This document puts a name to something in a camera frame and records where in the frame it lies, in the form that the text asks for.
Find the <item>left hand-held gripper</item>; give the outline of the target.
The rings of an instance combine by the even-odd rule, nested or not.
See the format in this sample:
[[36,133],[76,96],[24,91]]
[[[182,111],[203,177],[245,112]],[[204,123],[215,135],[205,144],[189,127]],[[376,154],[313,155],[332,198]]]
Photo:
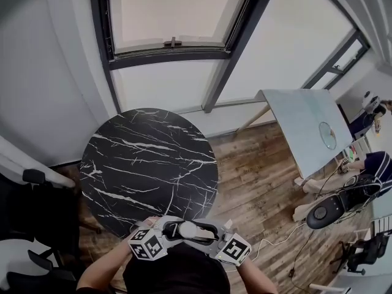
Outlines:
[[183,243],[183,238],[164,236],[164,226],[182,224],[184,219],[177,216],[163,216],[148,225],[136,222],[137,229],[131,234],[127,243],[133,255],[139,260],[155,261],[167,255],[167,249]]

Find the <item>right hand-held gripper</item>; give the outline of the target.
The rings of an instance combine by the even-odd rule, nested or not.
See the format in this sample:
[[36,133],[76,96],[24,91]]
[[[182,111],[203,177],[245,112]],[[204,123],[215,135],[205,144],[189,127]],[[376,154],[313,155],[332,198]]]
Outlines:
[[[220,223],[210,219],[191,220],[202,229],[219,229]],[[240,266],[248,257],[252,246],[232,230],[233,222],[229,219],[218,231],[219,238],[195,237],[185,239],[184,243],[222,263]]]

